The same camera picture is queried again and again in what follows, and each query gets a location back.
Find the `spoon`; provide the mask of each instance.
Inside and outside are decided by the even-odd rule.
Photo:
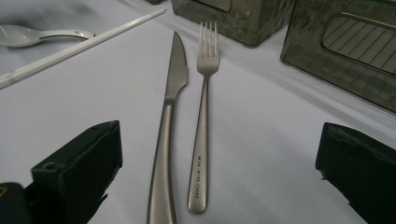
[[[72,36],[86,40],[94,37],[95,34],[80,30],[37,31],[17,25],[0,25],[0,45],[7,47],[28,47],[56,36]]]

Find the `knife handle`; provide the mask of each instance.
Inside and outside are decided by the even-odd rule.
[[[148,199],[148,224],[177,224],[171,183],[171,140],[175,103],[163,104]]]
[[[208,84],[209,78],[205,77],[191,162],[188,207],[194,214],[203,213],[207,203]]]

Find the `table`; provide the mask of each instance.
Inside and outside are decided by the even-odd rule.
[[[25,187],[30,168],[89,127],[119,120],[123,167],[90,224],[145,223],[173,32],[187,54],[189,83],[177,102],[172,181],[178,223],[365,223],[315,169],[324,122],[396,147],[393,114],[286,66],[287,27],[255,49],[219,38],[220,67],[209,87],[208,207],[187,209],[203,77],[196,70],[198,24],[171,1],[3,1],[1,23],[101,34],[157,9],[152,21],[0,90],[0,182]],[[79,43],[0,46],[0,74]]]

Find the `white chopstick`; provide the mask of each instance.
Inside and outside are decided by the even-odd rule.
[[[11,71],[9,73],[5,73],[2,76],[0,76],[0,90],[3,89],[4,87],[7,87],[11,84],[14,84],[17,81],[20,81],[21,79],[24,79],[26,77],[29,77],[33,75],[34,73],[37,73],[45,68],[48,68],[56,63],[59,63],[67,58],[70,58],[73,55],[76,55],[85,49],[89,49],[97,44],[100,44],[109,38],[119,35],[133,27],[136,27],[137,25],[149,21],[161,14],[163,14],[166,11],[166,8],[162,8],[160,10],[157,10],[155,12],[149,13],[148,15],[141,17],[137,20],[130,21],[128,23],[125,23],[117,28],[114,28],[110,31],[107,31],[101,35],[95,36],[91,39],[85,40],[71,48],[62,50],[58,53],[54,53],[50,55],[49,57],[43,58],[41,60],[38,60],[34,63],[30,63],[28,65],[25,65],[21,68],[18,68],[14,71]]]

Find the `table knife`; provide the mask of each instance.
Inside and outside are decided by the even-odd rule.
[[[187,84],[188,69],[183,43],[174,32],[163,114],[158,134],[148,199],[148,224],[176,224],[171,183],[171,149],[177,96]]]

